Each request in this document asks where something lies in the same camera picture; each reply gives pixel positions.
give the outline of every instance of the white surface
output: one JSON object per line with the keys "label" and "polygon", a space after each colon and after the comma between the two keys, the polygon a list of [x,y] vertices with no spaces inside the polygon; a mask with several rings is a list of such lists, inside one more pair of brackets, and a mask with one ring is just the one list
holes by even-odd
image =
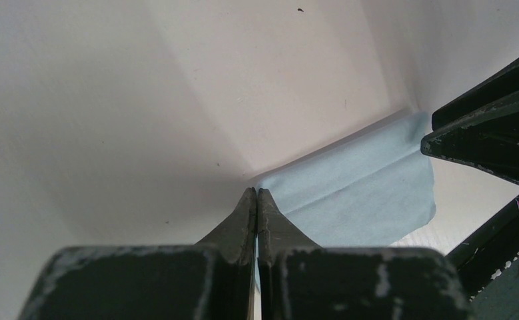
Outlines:
{"label": "white surface", "polygon": [[[61,246],[192,243],[247,179],[518,56],[516,1],[0,1],[0,319]],[[519,192],[434,168],[410,243],[449,250]]]}

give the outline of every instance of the chipped paint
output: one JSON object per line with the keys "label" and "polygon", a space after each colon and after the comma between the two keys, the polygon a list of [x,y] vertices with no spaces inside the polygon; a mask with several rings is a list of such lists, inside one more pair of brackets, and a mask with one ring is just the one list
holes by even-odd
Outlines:
{"label": "chipped paint", "polygon": [[388,272],[386,271],[386,264],[381,263],[377,268],[377,275],[379,276],[379,283],[375,287],[375,296],[384,298],[388,295],[390,290],[390,283],[388,282]]}
{"label": "chipped paint", "polygon": [[491,170],[491,169],[487,169],[487,168],[483,167],[482,165],[477,165],[477,168],[478,168],[479,170],[483,170],[483,171],[485,171],[485,172],[487,172],[487,173],[490,173],[491,175],[494,175],[494,171],[493,171],[493,170]]}
{"label": "chipped paint", "polygon": [[281,270],[281,277],[282,277],[282,279],[281,279],[282,281],[280,282],[281,291],[282,291],[281,298],[284,301],[284,303],[282,304],[282,308],[283,308],[282,312],[284,313],[284,316],[287,319],[292,319],[291,312],[290,312],[290,299],[288,298],[288,280],[287,280],[288,268],[286,266],[286,259],[282,260],[280,270]]}
{"label": "chipped paint", "polygon": [[393,259],[412,259],[412,258],[431,258],[434,259],[437,256],[440,256],[439,253],[429,250],[403,250],[398,248],[383,248],[383,249],[365,249],[365,248],[355,248],[355,249],[347,249],[347,248],[330,248],[325,249],[328,253],[344,253],[344,254],[355,254],[355,255],[365,255],[367,257],[382,257],[382,260],[385,262],[392,261]]}
{"label": "chipped paint", "polygon": [[334,311],[342,312],[348,309],[348,305],[346,303],[335,303],[332,308]]}
{"label": "chipped paint", "polygon": [[441,273],[441,276],[446,280],[447,287],[441,288],[439,292],[442,295],[450,297],[457,309],[468,311],[469,304],[467,304],[466,297],[462,293],[461,283],[455,278],[456,273],[452,275]]}
{"label": "chipped paint", "polygon": [[515,198],[514,200],[516,200],[516,206],[518,207],[518,216],[519,216],[519,200],[518,200],[518,198]]}
{"label": "chipped paint", "polygon": [[[41,292],[36,294],[34,298],[26,304],[22,311],[22,319],[31,319],[36,315],[38,308],[44,303],[46,298],[57,288],[58,280],[70,271],[80,270],[86,267],[89,263],[102,258],[121,257],[124,255],[132,255],[135,257],[144,257],[147,255],[154,255],[156,253],[176,253],[186,250],[185,246],[179,247],[82,247],[76,249],[64,249],[56,253],[51,262],[49,272],[46,269],[40,275],[41,278]],[[213,259],[210,252],[203,250],[202,254],[208,259]],[[207,264],[207,274],[212,272],[212,263]],[[205,298],[212,290],[212,278],[205,277],[205,284],[203,287],[203,294],[199,299],[197,308],[195,309],[195,317],[199,319],[202,312],[204,312]]]}
{"label": "chipped paint", "polygon": [[499,277],[502,274],[502,271],[500,269],[497,269],[494,271],[493,274],[491,274],[490,278],[495,280],[497,277]]}
{"label": "chipped paint", "polygon": [[429,153],[431,150],[431,147],[430,147],[430,142],[429,141],[425,141],[425,144],[424,144],[424,151]]}
{"label": "chipped paint", "polygon": [[296,247],[296,248],[293,248],[291,251],[290,251],[290,254],[289,255],[292,255],[293,253],[312,253],[314,251],[320,251],[320,252],[324,252],[321,248],[318,248],[318,247],[312,247],[312,246],[308,246],[308,247]]}
{"label": "chipped paint", "polygon": [[402,317],[402,306],[404,305],[404,300],[401,298],[394,298],[394,307],[392,308],[392,320],[400,320]]}

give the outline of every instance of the white backdrop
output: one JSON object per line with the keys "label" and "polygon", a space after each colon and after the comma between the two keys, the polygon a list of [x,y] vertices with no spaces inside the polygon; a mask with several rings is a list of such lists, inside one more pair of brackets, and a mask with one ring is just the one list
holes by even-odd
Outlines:
{"label": "white backdrop", "polygon": [[[519,1],[0,1],[0,319],[54,250],[192,243],[255,175],[518,56]],[[401,243],[447,252],[519,193],[434,170]]]}

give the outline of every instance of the white wall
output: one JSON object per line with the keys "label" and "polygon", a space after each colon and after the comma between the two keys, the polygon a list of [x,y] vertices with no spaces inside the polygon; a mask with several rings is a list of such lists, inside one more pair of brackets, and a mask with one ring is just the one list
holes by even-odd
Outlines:
{"label": "white wall", "polygon": [[[57,248],[192,243],[248,179],[517,56],[503,0],[0,1],[0,319]],[[434,166],[439,247],[519,192]]]}

